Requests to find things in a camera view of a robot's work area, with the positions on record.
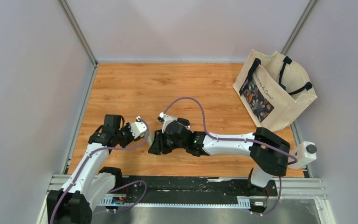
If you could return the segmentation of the grey-green stapler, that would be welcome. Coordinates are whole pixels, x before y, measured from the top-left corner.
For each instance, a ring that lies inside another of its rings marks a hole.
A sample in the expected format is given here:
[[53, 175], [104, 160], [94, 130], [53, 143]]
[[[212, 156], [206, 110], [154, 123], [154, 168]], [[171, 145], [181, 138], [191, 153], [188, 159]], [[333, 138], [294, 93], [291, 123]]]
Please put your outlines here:
[[154, 143], [154, 139], [155, 139], [155, 137], [154, 137], [153, 134], [148, 136], [148, 138], [147, 138], [147, 142], [148, 142], [148, 145], [149, 145], [148, 148], [152, 147], [152, 145]]

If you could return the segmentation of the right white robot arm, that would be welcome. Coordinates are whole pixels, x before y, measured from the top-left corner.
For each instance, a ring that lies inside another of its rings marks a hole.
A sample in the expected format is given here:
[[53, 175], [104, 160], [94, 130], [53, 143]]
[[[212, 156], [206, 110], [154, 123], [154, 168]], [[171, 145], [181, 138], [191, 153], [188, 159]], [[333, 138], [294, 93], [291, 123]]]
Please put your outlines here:
[[233, 154], [248, 156], [256, 163], [249, 175], [247, 189], [260, 195], [274, 176], [284, 177], [290, 158], [290, 144], [274, 132], [258, 127], [255, 132], [240, 135], [220, 135], [206, 131], [191, 131], [173, 121], [155, 131], [148, 153], [164, 155], [174, 149], [184, 149], [193, 156]]

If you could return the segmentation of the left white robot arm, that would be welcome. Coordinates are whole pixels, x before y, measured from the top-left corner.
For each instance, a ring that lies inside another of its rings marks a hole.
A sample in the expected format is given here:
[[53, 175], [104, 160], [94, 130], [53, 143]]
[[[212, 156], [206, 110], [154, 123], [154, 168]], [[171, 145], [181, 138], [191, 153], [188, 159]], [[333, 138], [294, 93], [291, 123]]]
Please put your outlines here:
[[107, 114], [104, 122], [89, 137], [86, 151], [72, 175], [58, 189], [51, 190], [46, 198], [49, 224], [90, 224], [99, 202], [110, 191], [119, 193], [124, 187], [121, 170], [104, 167], [103, 162], [113, 150], [128, 151], [128, 145], [143, 140], [150, 128], [140, 116], [126, 123], [121, 115]]

